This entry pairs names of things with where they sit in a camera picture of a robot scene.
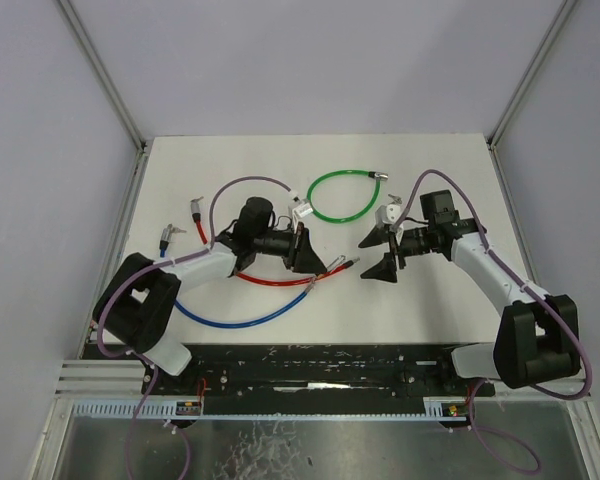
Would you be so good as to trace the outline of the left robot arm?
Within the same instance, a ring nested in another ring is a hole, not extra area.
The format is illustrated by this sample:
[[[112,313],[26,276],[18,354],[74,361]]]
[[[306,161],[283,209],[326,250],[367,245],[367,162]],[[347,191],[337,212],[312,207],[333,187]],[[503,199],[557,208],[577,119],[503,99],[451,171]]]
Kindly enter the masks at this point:
[[[129,255],[101,294],[92,319],[127,349],[164,373],[177,394],[192,392],[198,369],[191,352],[167,332],[178,295],[208,282],[229,278],[249,267],[256,257],[282,259],[294,273],[315,278],[327,268],[314,252],[303,224],[279,230],[271,225],[272,203],[250,197],[229,228],[214,236],[214,244],[178,260],[156,262],[141,253]]]

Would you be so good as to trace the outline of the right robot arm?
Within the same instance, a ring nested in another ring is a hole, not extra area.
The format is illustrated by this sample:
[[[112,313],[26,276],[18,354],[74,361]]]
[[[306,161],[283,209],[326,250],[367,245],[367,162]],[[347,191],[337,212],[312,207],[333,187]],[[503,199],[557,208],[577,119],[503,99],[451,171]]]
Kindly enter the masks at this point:
[[[451,360],[436,369],[438,387],[454,395],[473,378],[521,388],[576,375],[581,356],[572,341],[578,334],[575,302],[549,294],[495,260],[495,249],[485,246],[475,219],[460,216],[450,191],[424,194],[420,204],[422,221],[397,231],[391,225],[399,217],[398,206],[377,209],[376,223],[359,246],[385,244],[388,251],[362,278],[394,283],[407,258],[441,254],[473,280],[500,317],[494,342],[451,351]]]

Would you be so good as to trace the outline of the brass padlock with key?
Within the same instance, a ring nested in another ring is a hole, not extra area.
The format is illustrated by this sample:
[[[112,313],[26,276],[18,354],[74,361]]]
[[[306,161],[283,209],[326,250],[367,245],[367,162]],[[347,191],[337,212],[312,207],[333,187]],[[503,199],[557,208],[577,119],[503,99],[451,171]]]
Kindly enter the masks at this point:
[[[316,279],[321,280],[323,278],[330,276],[331,274],[333,274],[335,272],[335,270],[338,267],[340,267],[345,262],[345,260],[346,260],[345,255],[339,255],[327,266],[327,271],[323,274],[317,275]]]

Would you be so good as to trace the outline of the green cable lock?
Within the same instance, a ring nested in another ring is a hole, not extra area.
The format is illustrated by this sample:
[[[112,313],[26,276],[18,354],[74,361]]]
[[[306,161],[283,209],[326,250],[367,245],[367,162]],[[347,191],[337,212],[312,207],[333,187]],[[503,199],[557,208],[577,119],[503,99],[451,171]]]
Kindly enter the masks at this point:
[[[315,179],[306,197],[316,218],[330,224],[347,224],[371,212],[388,178],[380,171],[335,170]]]

